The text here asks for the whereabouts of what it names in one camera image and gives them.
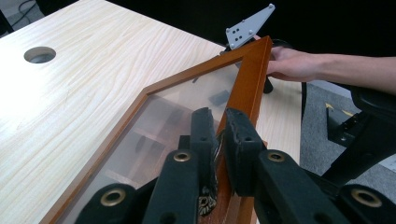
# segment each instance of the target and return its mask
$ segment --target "hand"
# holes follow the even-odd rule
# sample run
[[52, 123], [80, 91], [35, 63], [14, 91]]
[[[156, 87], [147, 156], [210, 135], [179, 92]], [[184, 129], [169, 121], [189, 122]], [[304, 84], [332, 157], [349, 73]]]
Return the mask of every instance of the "hand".
[[271, 54], [274, 60], [268, 64], [268, 77], [298, 82], [317, 79], [318, 55], [283, 47], [273, 48]]

